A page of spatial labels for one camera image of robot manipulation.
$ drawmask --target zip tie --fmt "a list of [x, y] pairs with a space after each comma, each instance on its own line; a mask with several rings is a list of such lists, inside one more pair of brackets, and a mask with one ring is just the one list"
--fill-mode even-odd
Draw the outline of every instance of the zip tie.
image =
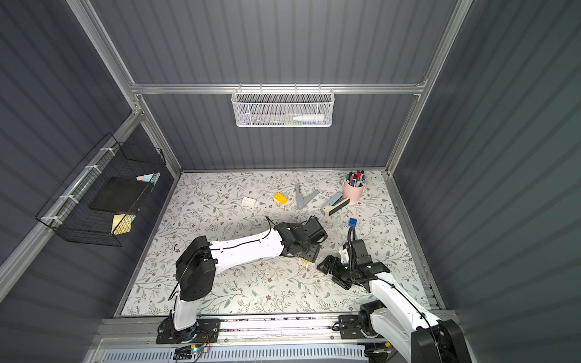
[[96, 169], [99, 172], [99, 174], [101, 174], [101, 169], [99, 169], [98, 165], [87, 165], [87, 166], [85, 166], [85, 169], [87, 169], [87, 168]]
[[74, 197], [74, 195], [69, 194], [69, 195], [61, 195], [59, 196], [59, 198], [69, 198], [71, 199], [75, 204], [78, 204], [78, 200]]
[[63, 224], [61, 222], [61, 220], [59, 219], [59, 217], [57, 217], [57, 216], [54, 216], [54, 217], [41, 217], [40, 219], [42, 219], [42, 220], [51, 220], [51, 221], [57, 222], [58, 224]]
[[113, 151], [113, 148], [101, 148], [100, 150], [108, 150], [111, 152], [111, 154], [113, 154], [113, 156], [115, 156], [115, 152]]

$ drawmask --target white mesh basket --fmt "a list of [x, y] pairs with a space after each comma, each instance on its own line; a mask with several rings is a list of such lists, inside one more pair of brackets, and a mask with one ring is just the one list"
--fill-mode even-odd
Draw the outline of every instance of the white mesh basket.
[[329, 127], [335, 95], [332, 89], [311, 93], [266, 93], [235, 89], [232, 107], [239, 127]]

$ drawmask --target black notebook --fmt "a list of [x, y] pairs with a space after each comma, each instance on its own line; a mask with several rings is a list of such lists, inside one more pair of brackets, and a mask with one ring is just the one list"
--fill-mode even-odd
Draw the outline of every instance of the black notebook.
[[153, 188], [152, 183], [136, 179], [109, 178], [103, 189], [97, 194], [89, 209], [103, 212], [135, 214], [131, 207], [138, 199], [146, 198]]

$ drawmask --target yellow sticky note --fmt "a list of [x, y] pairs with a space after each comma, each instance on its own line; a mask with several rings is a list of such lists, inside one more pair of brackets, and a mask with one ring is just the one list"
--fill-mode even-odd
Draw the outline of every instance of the yellow sticky note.
[[111, 226], [111, 233], [114, 235], [120, 235], [122, 233], [127, 233], [131, 230], [131, 222], [133, 218], [131, 215], [126, 214], [116, 214], [113, 216], [113, 225]]

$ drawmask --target white bottle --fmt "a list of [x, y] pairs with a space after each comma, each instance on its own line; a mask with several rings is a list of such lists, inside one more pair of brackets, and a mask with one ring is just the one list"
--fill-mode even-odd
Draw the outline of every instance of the white bottle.
[[298, 116], [293, 116], [293, 120], [302, 122], [323, 122], [325, 121], [325, 115], [322, 114], [302, 114]]

